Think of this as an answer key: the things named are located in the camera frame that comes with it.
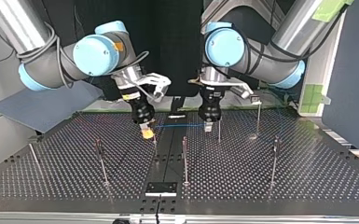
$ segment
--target light blue joint cap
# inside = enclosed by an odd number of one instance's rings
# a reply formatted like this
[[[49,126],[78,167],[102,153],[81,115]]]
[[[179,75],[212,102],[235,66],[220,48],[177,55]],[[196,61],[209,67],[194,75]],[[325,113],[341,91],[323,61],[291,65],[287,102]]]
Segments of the light blue joint cap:
[[[116,68],[118,60],[115,43],[104,35],[88,35],[74,47],[76,66],[91,77],[108,74]]]
[[[46,87],[38,82],[36,82],[25,70],[25,65],[22,63],[19,67],[19,74],[21,82],[31,91],[47,91],[47,90],[54,90],[52,88]]]
[[[125,32],[128,33],[126,26],[122,21],[111,21],[95,28],[96,35],[103,35],[109,32]]]
[[[301,76],[305,72],[305,63],[303,61],[300,61],[298,63],[298,66],[296,70],[287,78],[285,78],[283,81],[280,81],[275,84],[270,84],[270,86],[282,88],[282,89],[289,89],[294,87],[300,80]]]
[[[232,26],[231,22],[226,22],[226,21],[212,21],[212,22],[208,22],[208,24],[206,25],[205,28],[205,32],[209,33],[212,30],[215,30],[217,28],[221,28],[221,27],[227,27],[230,28]]]
[[[210,22],[207,31],[212,30],[205,41],[205,52],[211,63],[219,67],[231,67],[240,61],[245,52],[241,35],[230,29],[229,22]]]

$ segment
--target black backdrop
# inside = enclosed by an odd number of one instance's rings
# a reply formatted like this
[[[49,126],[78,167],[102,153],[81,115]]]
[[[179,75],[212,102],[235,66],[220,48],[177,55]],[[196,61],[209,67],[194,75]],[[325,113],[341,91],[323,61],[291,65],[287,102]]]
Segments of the black backdrop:
[[[294,0],[278,0],[284,12]],[[202,0],[33,0],[44,21],[53,25],[62,45],[75,43],[83,35],[93,34],[94,28],[109,21],[123,21],[130,32],[137,54],[144,50],[150,55],[141,62],[146,72],[169,77],[173,84],[167,95],[194,96],[198,87],[187,81],[200,69],[200,16]],[[268,43],[274,31],[254,10],[238,7],[223,18],[231,21],[254,40]],[[257,80],[242,76],[251,88]],[[119,97],[110,77],[89,79],[104,90],[107,100]]]

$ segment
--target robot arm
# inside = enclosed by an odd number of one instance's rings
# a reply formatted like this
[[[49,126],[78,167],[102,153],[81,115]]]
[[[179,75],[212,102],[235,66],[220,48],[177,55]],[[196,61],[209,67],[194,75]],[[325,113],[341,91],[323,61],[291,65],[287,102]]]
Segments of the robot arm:
[[[328,22],[314,18],[323,0],[297,0],[267,46],[247,39],[229,22],[210,22],[206,27],[203,55],[203,62],[207,66],[200,74],[200,95],[203,100],[199,109],[200,117],[207,124],[220,120],[219,102],[226,90],[233,91],[243,99],[253,94],[246,83],[235,77],[227,77],[228,69],[278,88],[295,86],[305,71],[302,59],[308,56],[304,54],[327,25],[335,25],[348,6],[344,3],[340,5],[340,2],[336,14],[333,14],[335,21]]]
[[[123,22],[100,25],[95,35],[62,48],[54,29],[42,22],[30,1],[0,0],[0,28],[21,59],[19,73],[27,88],[70,88],[87,77],[112,76],[131,105],[133,121],[141,126],[145,138],[153,136],[147,124],[154,117],[154,108],[147,96],[159,102],[171,81],[158,74],[142,74],[139,62],[148,52],[136,56]],[[145,84],[156,86],[153,96],[142,89]]]

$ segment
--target small orange object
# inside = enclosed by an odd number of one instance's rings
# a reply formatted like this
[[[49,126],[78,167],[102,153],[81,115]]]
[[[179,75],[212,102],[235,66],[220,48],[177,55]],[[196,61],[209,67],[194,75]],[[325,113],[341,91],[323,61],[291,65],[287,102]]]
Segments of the small orange object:
[[[121,43],[121,42],[115,42],[115,45],[114,45],[115,49],[118,50],[118,51],[124,51],[124,44]]]
[[[144,139],[150,139],[154,136],[154,133],[151,129],[142,129],[142,136]]]

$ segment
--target perforated metal table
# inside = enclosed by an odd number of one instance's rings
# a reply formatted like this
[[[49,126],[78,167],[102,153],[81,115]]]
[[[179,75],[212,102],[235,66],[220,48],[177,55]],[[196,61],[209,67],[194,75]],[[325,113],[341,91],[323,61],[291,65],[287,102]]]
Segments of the perforated metal table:
[[[359,160],[290,109],[225,111],[205,133],[195,112],[157,114],[158,151],[130,114],[77,115],[0,164],[0,212],[359,217]],[[183,127],[178,124],[192,124]],[[282,140],[271,184],[272,141]],[[187,138],[189,186],[183,185]],[[103,185],[95,138],[103,140],[111,183]],[[146,197],[150,182],[177,183],[173,198]]]

